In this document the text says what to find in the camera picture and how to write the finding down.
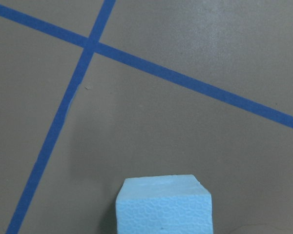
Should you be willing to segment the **light blue foam block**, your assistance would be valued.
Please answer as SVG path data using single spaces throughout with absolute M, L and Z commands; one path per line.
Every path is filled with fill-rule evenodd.
M 211 234 L 212 197 L 194 175 L 133 177 L 117 195 L 119 234 Z

